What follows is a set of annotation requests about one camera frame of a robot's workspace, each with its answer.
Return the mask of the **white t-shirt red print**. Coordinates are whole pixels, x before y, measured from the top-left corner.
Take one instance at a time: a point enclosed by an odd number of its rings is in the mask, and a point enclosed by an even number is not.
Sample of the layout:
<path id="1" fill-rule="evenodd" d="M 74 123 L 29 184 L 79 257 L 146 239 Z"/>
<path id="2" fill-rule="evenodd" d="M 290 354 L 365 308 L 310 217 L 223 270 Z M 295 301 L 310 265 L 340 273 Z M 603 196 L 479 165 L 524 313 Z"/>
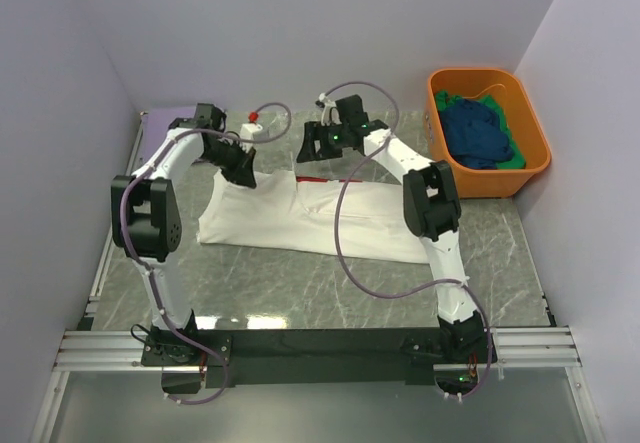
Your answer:
<path id="1" fill-rule="evenodd" d="M 199 217 L 201 244 L 337 254 L 334 213 L 342 183 L 298 177 L 292 171 L 258 173 L 257 187 L 233 185 L 214 176 L 211 199 Z M 356 181 L 340 211 L 344 256 L 426 264 L 427 254 L 408 230 L 398 185 Z"/>

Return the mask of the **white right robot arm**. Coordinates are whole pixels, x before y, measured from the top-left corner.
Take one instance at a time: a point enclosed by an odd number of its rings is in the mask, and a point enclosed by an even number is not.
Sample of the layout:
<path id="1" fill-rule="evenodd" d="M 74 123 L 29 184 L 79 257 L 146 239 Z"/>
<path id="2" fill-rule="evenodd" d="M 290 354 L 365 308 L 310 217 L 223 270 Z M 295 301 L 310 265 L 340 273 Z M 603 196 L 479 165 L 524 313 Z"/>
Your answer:
<path id="1" fill-rule="evenodd" d="M 400 299 L 434 287 L 441 331 L 439 350 L 444 358 L 460 362 L 474 344 L 488 336 L 484 310 L 471 294 L 459 246 L 461 204 L 450 165 L 434 161 L 412 150 L 395 135 L 395 128 L 372 120 L 358 95 L 332 100 L 320 94 L 316 105 L 322 116 L 304 124 L 299 163 L 343 156 L 346 148 L 359 152 L 364 166 L 374 161 L 390 173 L 402 190 L 402 215 L 409 232 L 424 249 L 433 280 L 398 294 L 383 294 L 357 280 L 346 263 L 340 242 L 340 217 L 349 175 L 340 188 L 333 221 L 334 246 L 347 278 L 364 293 L 379 299 Z"/>

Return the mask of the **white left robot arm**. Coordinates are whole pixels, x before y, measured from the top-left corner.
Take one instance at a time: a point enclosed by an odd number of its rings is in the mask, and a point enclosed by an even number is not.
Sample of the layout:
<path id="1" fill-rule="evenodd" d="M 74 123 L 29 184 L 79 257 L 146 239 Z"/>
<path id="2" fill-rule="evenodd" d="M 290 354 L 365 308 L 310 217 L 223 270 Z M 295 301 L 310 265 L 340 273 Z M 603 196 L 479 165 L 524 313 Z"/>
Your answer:
<path id="1" fill-rule="evenodd" d="M 199 103 L 190 118 L 176 118 L 150 158 L 130 176 L 111 182 L 113 241 L 140 272 L 152 306 L 152 337 L 176 364 L 193 362 L 200 351 L 194 311 L 187 302 L 172 254 L 182 240 L 174 184 L 198 160 L 220 169 L 232 184 L 257 187 L 249 139 L 225 136 L 226 114 Z"/>

